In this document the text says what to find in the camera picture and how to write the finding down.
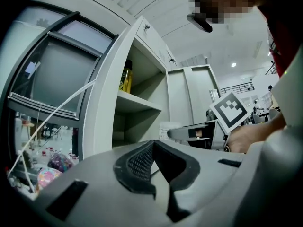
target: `black and white fiducial marker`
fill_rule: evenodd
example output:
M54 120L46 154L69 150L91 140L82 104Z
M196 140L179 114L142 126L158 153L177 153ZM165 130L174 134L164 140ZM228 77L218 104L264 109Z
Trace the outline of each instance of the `black and white fiducial marker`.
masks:
M233 92L225 94L210 105L210 108L227 133L235 129L249 115L244 103Z

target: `shelf unit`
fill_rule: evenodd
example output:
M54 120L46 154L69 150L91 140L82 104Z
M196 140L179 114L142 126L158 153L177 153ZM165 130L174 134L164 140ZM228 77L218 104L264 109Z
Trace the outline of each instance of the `shelf unit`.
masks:
M151 103L147 100L134 96L132 94L118 91L117 102L116 102L116 112L119 113L135 113L140 111L145 111L149 109L155 109L162 111L161 106Z
M150 60L144 44L133 41L127 58L133 62L131 92L118 91L112 147L159 137L159 124L169 121L166 74Z
M112 147L158 139L161 122L204 121L209 90L218 88L211 68L172 70L173 55L146 25L143 17L138 18L102 62L85 115L84 159ZM119 91L127 59L133 63L130 94Z

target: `red clothing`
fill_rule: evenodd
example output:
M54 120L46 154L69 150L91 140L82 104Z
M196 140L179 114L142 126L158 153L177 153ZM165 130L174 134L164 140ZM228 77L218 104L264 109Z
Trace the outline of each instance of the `red clothing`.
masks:
M301 37L291 28L291 18L285 18L283 13L278 14L276 9L260 6L259 10L266 17L268 28L278 51L270 50L276 63L276 69L281 77L292 62L301 44Z

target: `bottle on shelf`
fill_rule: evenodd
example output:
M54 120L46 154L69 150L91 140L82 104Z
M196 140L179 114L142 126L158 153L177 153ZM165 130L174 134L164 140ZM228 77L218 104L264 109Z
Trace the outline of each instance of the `bottle on shelf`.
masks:
M132 84L132 76L133 76L132 69L133 69L133 62L131 60L126 60L120 80L119 90L127 93L131 92L131 84Z

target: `metal railing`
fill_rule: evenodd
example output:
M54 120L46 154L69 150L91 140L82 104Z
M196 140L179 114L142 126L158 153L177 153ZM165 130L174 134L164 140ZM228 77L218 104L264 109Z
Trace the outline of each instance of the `metal railing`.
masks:
M276 70L276 63L274 62L265 75L276 74L276 73L278 72Z
M252 84L252 82L248 82L248 83L238 84L232 87L221 88L221 94L223 95L225 93L229 93L230 91L233 91L235 94L239 94L251 90L255 90L254 85Z

